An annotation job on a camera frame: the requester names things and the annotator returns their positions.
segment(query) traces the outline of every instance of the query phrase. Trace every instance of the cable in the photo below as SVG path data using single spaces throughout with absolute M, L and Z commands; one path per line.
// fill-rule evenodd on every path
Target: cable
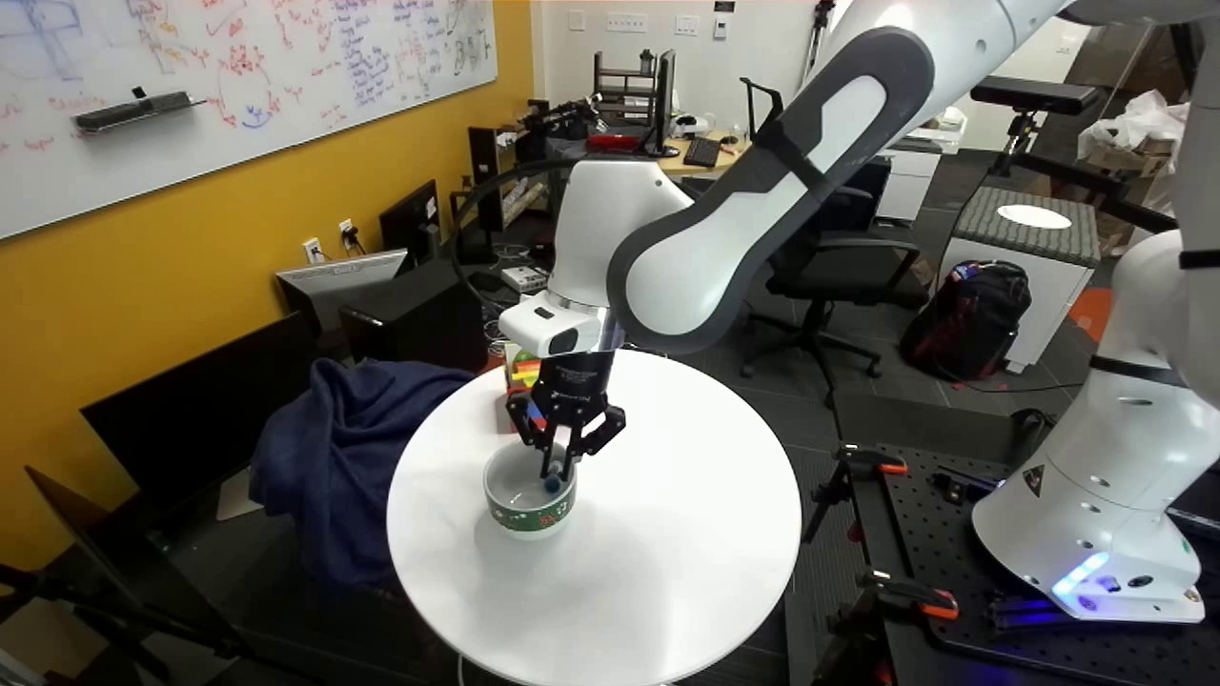
M 1079 389 L 1083 382 L 1076 382 L 1076 386 L 988 386 L 988 389 L 981 389 L 981 386 L 952 386 L 952 389 L 970 389 L 970 392 L 1065 392 L 1065 389 Z
M 797 72 L 797 90 L 808 78 L 808 72 L 815 68 L 815 48 L 825 40 L 825 30 L 832 25 L 832 11 L 834 11 L 834 0 L 815 0 L 811 22 L 808 22 L 808 36 L 805 36 L 805 59 L 802 59 L 802 72 Z

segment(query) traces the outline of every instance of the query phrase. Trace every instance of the whiteboard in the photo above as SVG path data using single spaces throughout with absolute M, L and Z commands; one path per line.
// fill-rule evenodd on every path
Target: whiteboard
M 493 0 L 0 0 L 0 241 L 488 78 Z

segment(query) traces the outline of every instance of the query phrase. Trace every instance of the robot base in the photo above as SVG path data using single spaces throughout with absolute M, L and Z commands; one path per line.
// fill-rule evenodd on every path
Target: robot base
M 1197 623 L 1201 561 L 1168 508 L 1216 462 L 1183 386 L 1096 370 L 1037 453 L 972 508 L 981 546 L 1079 619 Z
M 1076 619 L 1135 619 L 1135 623 L 1197 623 L 1204 619 L 1204 600 L 1197 586 L 1177 598 L 1115 598 L 1115 594 L 1049 594 Z

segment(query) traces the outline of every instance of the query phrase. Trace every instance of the white wall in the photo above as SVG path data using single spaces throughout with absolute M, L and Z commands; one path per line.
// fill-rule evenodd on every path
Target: white wall
M 680 110 L 722 130 L 741 130 L 742 85 L 797 88 L 805 32 L 815 0 L 735 0 L 727 40 L 714 40 L 714 0 L 535 0 L 535 85 L 547 100 L 583 100 L 596 53 L 605 66 L 635 66 L 639 48 L 680 53 Z M 1065 78 L 1087 30 L 1051 20 L 998 72 L 1024 78 Z M 962 100 L 972 125 L 970 149 L 998 149 L 1010 110 Z
M 1043 22 L 1014 58 L 1005 58 L 994 74 L 1014 78 L 1051 78 L 1065 85 L 1076 53 L 1090 36 L 1087 25 L 1051 20 Z M 956 101 L 970 115 L 965 149 L 1004 149 L 1005 125 L 1014 119 L 1010 105 L 972 101 L 970 96 Z

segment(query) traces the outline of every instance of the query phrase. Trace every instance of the yellow wall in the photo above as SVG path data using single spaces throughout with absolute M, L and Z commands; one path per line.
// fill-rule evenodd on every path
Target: yellow wall
M 80 407 L 280 316 L 272 269 L 337 219 L 469 172 L 464 125 L 512 121 L 535 96 L 530 0 L 497 0 L 498 78 L 244 166 L 0 242 L 0 561 L 45 565 L 65 528 L 24 463 L 123 504 L 132 482 Z

